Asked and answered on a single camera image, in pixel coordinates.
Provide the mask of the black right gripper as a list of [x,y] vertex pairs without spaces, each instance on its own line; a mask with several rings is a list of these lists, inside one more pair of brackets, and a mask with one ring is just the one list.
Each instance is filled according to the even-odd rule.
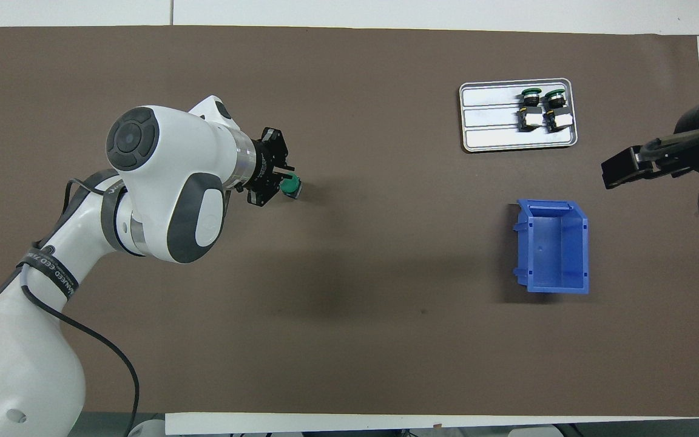
[[699,168],[699,130],[656,138],[641,146],[627,147],[601,163],[607,190],[644,178],[671,175],[673,178]]

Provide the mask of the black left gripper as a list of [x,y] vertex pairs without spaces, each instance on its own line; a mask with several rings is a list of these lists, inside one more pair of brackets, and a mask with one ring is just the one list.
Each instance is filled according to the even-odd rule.
[[280,190],[280,182],[275,182],[274,172],[293,171],[288,164],[288,147],[282,132],[273,127],[265,127],[265,141],[253,141],[256,164],[252,177],[247,182],[248,203],[258,207],[272,199]]

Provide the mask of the green push button switch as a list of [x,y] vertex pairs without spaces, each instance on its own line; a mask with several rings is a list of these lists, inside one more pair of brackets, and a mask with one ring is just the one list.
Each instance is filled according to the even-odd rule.
[[559,88],[544,94],[544,119],[549,132],[561,132],[574,125],[574,116],[567,104],[566,89]]
[[280,182],[279,188],[283,195],[291,199],[299,199],[302,193],[302,180],[295,172],[288,172]]
[[517,111],[519,130],[521,132],[533,132],[543,127],[545,116],[540,106],[542,89],[529,87],[521,92],[521,107]]

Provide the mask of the blue plastic storage bin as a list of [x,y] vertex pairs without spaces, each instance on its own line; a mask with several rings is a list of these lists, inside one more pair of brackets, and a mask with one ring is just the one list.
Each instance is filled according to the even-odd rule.
[[517,282],[528,293],[588,294],[590,225],[577,202],[521,198],[517,205]]

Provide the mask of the silver metal tray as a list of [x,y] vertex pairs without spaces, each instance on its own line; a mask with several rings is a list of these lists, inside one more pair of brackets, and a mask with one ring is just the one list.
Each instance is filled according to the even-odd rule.
[[[561,132],[549,132],[546,123],[533,132],[519,130],[517,111],[521,92],[529,87],[544,94],[566,89],[567,104],[574,116],[574,125]],[[557,149],[574,146],[578,139],[572,83],[568,78],[527,78],[494,82],[463,83],[458,91],[463,148],[467,152],[500,152],[535,149]]]

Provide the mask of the brown table mat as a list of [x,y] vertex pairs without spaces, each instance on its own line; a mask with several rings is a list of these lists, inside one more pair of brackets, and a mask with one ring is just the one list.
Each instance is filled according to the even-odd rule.
[[[568,78],[578,139],[463,148],[463,83]],[[146,412],[699,416],[699,175],[600,164],[699,103],[690,36],[273,27],[0,28],[0,285],[144,104],[220,97],[282,130],[296,201],[233,194],[190,265],[111,254],[67,314]],[[573,201],[590,291],[513,274],[521,198]]]

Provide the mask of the white rounded object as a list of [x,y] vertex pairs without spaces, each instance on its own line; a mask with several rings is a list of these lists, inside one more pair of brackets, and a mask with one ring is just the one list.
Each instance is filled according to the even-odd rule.
[[134,426],[127,437],[166,437],[166,421],[150,419]]

